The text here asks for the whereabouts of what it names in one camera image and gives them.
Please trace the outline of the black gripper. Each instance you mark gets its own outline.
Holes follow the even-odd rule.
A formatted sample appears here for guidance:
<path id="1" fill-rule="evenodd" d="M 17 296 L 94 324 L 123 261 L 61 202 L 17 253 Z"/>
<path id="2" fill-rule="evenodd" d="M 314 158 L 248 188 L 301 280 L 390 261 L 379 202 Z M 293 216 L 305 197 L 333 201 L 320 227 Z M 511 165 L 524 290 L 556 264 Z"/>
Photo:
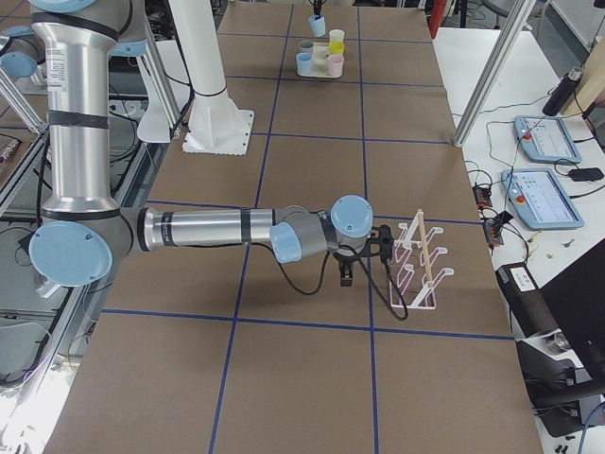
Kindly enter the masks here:
<path id="1" fill-rule="evenodd" d="M 311 1 L 314 11 L 321 11 L 321 7 L 324 3 L 325 3 L 324 0 L 312 0 Z"/>
<path id="2" fill-rule="evenodd" d="M 344 250 L 334 252 L 333 257 L 338 262 L 340 273 L 339 284 L 341 287 L 351 287 L 354 282 L 354 262 L 360 259 L 360 255 L 355 250 Z"/>

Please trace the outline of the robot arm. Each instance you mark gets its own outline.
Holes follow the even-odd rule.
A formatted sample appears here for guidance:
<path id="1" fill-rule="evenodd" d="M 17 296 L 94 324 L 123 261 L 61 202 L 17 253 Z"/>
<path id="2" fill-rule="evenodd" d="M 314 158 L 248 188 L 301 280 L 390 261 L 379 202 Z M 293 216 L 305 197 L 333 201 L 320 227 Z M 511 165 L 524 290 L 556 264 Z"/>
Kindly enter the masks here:
<path id="1" fill-rule="evenodd" d="M 32 31 L 43 41 L 52 193 L 28 255 L 39 274 L 64 287 L 92 284 L 135 250 L 266 243 L 279 263 L 324 253 L 364 255 L 373 212 L 340 198 L 328 212 L 282 209 L 159 212 L 129 210 L 110 187 L 109 59 L 144 55 L 151 42 L 141 1 L 34 1 Z"/>

